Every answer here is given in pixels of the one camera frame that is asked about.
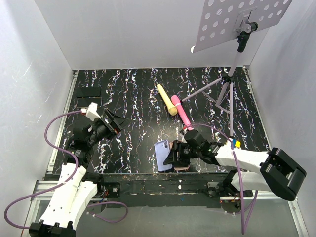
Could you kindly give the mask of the purple phone case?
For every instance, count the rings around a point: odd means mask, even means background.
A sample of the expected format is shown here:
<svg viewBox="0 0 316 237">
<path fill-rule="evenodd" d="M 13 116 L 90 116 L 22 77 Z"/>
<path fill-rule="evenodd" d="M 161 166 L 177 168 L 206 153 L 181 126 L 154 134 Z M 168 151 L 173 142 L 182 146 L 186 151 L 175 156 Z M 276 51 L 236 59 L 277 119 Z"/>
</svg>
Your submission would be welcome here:
<svg viewBox="0 0 316 237">
<path fill-rule="evenodd" d="M 162 140 L 160 142 L 155 143 L 155 156 L 157 162 L 158 172 L 165 172 L 172 169 L 171 164 L 164 164 L 164 161 L 168 157 L 170 153 L 170 145 L 167 140 Z"/>
</svg>

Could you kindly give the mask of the black smartphone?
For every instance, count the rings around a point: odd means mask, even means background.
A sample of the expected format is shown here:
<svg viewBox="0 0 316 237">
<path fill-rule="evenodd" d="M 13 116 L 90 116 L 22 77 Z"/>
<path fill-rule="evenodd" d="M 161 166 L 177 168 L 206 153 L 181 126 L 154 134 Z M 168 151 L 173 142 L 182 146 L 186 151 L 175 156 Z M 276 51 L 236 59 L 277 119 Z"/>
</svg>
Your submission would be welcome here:
<svg viewBox="0 0 316 237">
<path fill-rule="evenodd" d="M 101 94 L 100 87 L 82 87 L 76 92 L 77 98 L 98 97 Z"/>
</svg>

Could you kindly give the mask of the pink phone case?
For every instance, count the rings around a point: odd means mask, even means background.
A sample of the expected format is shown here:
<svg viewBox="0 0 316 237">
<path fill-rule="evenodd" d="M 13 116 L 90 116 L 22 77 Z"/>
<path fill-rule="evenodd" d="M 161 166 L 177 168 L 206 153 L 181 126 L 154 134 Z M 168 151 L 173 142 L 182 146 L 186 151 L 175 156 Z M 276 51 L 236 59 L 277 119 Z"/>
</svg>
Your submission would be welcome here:
<svg viewBox="0 0 316 237">
<path fill-rule="evenodd" d="M 175 172 L 188 172 L 190 169 L 190 166 L 185 166 L 185 167 L 173 167 Z"/>
</svg>

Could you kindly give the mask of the phone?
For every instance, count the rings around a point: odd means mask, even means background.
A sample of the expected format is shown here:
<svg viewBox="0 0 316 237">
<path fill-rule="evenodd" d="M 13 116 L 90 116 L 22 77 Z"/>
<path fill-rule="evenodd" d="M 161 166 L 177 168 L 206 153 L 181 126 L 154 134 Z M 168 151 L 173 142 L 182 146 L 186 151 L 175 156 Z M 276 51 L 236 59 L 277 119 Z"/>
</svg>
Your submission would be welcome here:
<svg viewBox="0 0 316 237">
<path fill-rule="evenodd" d="M 97 104 L 97 107 L 100 108 L 102 106 L 102 98 L 101 97 L 86 97 L 86 98 L 78 98 L 77 99 L 77 108 L 87 108 L 91 103 Z"/>
</svg>

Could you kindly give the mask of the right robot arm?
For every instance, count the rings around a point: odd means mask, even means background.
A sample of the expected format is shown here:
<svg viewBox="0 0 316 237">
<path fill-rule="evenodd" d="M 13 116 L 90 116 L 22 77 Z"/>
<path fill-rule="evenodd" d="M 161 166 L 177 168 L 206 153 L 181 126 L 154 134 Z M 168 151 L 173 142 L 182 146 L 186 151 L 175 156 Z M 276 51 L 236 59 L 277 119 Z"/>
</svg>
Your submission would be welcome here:
<svg viewBox="0 0 316 237">
<path fill-rule="evenodd" d="M 272 148 L 269 152 L 231 148 L 229 143 L 207 141 L 194 129 L 184 135 L 183 142 L 173 141 L 163 163 L 174 168 L 187 168 L 194 158 L 208 164 L 241 169 L 230 171 L 223 181 L 222 187 L 229 196 L 240 191 L 258 190 L 293 201 L 307 176 L 304 168 L 280 148 Z"/>
</svg>

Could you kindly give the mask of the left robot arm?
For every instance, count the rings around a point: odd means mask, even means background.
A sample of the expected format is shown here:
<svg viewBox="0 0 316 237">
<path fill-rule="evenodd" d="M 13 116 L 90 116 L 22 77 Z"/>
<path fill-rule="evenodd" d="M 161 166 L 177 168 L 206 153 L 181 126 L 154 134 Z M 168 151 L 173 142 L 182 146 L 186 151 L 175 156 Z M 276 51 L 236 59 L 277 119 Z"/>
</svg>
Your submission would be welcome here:
<svg viewBox="0 0 316 237">
<path fill-rule="evenodd" d="M 64 162 L 53 195 L 39 222 L 32 223 L 32 237 L 74 237 L 78 222 L 93 197 L 101 197 L 105 185 L 98 174 L 88 174 L 87 168 L 94 154 L 93 147 L 103 139 L 115 138 L 130 120 L 115 115 L 108 109 L 99 115 L 96 109 L 80 111 L 91 123 L 73 129 L 67 141 Z"/>
</svg>

